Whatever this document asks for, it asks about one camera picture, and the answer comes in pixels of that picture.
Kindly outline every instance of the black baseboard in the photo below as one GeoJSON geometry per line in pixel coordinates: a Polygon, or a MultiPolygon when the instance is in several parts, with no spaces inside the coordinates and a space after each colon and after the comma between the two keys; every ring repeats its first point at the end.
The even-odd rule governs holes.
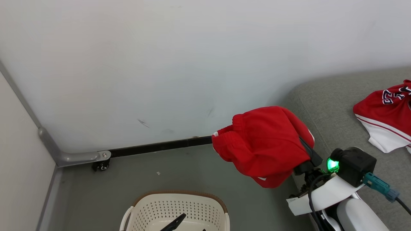
{"type": "Polygon", "coordinates": [[[186,148],[191,146],[198,146],[204,144],[210,144],[211,136],[205,137],[197,137],[185,140],[177,140],[177,141],[170,141],[170,142],[163,142],[163,143],[154,143],[154,144],[147,144],[142,146],[134,146],[129,148],[119,148],[119,149],[112,149],[109,150],[111,152],[111,158],[114,157],[123,157],[123,156],[130,156],[148,152],[157,152],[175,148],[186,148]]]}

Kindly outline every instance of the white plastic basket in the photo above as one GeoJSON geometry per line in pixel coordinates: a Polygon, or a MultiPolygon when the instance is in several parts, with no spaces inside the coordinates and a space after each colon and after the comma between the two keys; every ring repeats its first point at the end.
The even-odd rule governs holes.
{"type": "Polygon", "coordinates": [[[120,231],[160,231],[183,213],[187,216],[176,231],[230,231],[223,201],[191,191],[151,192],[139,197],[124,214],[120,231]]]}

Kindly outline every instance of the white panel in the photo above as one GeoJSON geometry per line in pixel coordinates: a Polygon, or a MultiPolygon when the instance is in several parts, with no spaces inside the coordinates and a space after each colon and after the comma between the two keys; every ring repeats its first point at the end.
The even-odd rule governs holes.
{"type": "Polygon", "coordinates": [[[314,77],[409,64],[410,8],[3,0],[0,58],[61,148],[104,150],[207,136],[314,77]]]}
{"type": "Polygon", "coordinates": [[[0,230],[35,230],[55,163],[0,73],[0,230]]]}

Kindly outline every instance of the clothing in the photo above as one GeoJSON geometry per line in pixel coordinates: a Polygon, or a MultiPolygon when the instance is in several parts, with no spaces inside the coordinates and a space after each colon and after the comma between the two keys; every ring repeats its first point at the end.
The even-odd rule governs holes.
{"type": "Polygon", "coordinates": [[[314,138],[292,112],[279,106],[238,114],[233,124],[212,135],[222,159],[266,188],[279,186],[293,169],[309,160],[299,137],[312,148],[314,138]]]}
{"type": "Polygon", "coordinates": [[[407,147],[411,153],[411,81],[371,93],[354,105],[369,142],[384,153],[407,147]]]}

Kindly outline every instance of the teal cable connector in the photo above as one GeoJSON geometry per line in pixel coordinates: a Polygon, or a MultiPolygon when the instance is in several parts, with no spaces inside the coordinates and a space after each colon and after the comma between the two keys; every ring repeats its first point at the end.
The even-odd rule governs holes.
{"type": "Polygon", "coordinates": [[[365,174],[363,184],[383,194],[391,203],[394,203],[395,199],[399,196],[399,192],[390,189],[389,184],[372,173],[365,174]]]}

